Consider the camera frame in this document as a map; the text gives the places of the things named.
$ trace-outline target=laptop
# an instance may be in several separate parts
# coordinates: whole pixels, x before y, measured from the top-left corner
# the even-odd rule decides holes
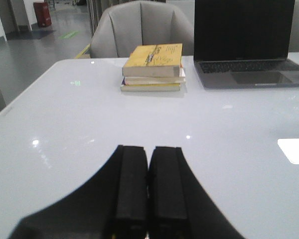
[[[194,64],[206,88],[298,87],[287,59],[295,0],[196,0]]]

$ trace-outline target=white table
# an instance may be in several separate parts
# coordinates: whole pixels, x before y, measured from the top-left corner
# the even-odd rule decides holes
[[[299,138],[299,88],[205,90],[184,57],[180,92],[121,93],[125,61],[60,61],[0,113],[0,239],[83,184],[118,144],[144,146],[148,161],[156,145],[182,147],[243,236],[299,239],[299,149],[291,163],[278,145]]]

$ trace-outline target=red trash bin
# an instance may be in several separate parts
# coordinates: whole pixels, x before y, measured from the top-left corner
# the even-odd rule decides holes
[[[34,2],[33,3],[36,20],[39,27],[46,27],[51,25],[51,17],[49,6],[47,2]]]

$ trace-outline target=gray floor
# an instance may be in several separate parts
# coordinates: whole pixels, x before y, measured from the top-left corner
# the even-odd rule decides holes
[[[14,38],[0,43],[0,88],[6,104],[55,62],[74,58],[90,43],[91,31],[86,5],[72,6],[60,1],[55,9],[50,8],[51,26],[33,29],[54,32],[39,40]],[[61,38],[72,31],[78,33],[70,38]]]

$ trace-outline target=stack of books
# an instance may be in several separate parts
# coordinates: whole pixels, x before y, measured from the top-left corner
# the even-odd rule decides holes
[[[182,44],[138,46],[123,66],[121,91],[179,91]]]

